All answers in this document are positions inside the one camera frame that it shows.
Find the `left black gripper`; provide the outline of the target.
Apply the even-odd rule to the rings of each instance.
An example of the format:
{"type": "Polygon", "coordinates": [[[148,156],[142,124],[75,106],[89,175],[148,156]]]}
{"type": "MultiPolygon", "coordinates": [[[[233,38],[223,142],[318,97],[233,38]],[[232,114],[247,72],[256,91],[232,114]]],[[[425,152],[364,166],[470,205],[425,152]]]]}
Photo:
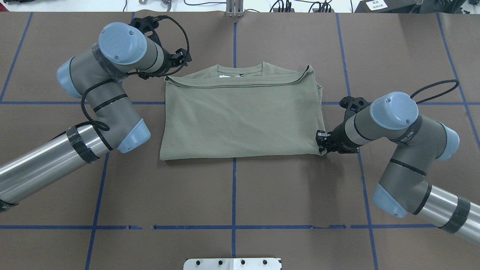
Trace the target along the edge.
{"type": "Polygon", "coordinates": [[[162,48],[163,64],[161,65],[161,74],[168,74],[171,68],[178,68],[173,73],[178,72],[182,67],[188,66],[192,61],[190,51],[188,49],[179,48],[175,54],[170,54],[166,49],[162,48]]]}

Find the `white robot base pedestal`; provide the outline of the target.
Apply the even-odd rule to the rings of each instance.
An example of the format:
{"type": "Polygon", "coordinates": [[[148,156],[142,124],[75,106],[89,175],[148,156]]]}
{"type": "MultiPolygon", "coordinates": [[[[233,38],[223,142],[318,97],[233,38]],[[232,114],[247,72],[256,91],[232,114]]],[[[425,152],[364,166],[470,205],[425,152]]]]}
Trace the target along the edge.
{"type": "Polygon", "coordinates": [[[191,258],[184,270],[281,270],[280,258],[191,258]]]}

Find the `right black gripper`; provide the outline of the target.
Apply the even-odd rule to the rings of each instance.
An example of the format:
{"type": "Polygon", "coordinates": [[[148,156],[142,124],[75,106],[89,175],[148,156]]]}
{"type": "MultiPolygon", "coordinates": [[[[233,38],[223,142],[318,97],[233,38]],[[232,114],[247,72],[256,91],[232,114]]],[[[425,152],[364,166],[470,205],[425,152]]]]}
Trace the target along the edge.
{"type": "Polygon", "coordinates": [[[331,152],[357,154],[360,147],[348,138],[345,131],[345,124],[338,125],[328,133],[324,130],[317,130],[316,143],[318,145],[319,155],[326,155],[331,152]]]}

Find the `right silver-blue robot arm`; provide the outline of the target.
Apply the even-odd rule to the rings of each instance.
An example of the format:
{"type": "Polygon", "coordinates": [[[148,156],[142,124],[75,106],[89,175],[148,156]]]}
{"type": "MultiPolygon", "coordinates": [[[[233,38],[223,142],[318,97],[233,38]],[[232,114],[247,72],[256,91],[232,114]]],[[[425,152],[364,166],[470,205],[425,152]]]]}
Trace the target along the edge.
{"type": "Polygon", "coordinates": [[[321,154],[357,154],[361,146],[380,138],[397,145],[372,200],[384,212],[403,218],[408,213],[437,228],[479,244],[479,206],[426,181],[434,161],[449,159],[459,147],[458,134],[423,116],[409,94],[394,91],[367,102],[344,97],[346,112],[334,130],[317,130],[321,154]]]}

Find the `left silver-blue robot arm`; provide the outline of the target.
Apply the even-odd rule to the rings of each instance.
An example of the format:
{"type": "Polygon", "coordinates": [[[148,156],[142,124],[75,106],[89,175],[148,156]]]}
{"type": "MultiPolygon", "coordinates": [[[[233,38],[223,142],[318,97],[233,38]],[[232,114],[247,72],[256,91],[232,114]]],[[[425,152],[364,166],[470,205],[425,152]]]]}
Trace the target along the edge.
{"type": "Polygon", "coordinates": [[[58,83],[80,99],[86,121],[1,166],[1,212],[114,149],[127,153],[150,139],[122,81],[173,75],[192,60],[188,38],[173,54],[163,48],[155,31],[163,18],[110,23],[91,49],[58,68],[58,83]]]}

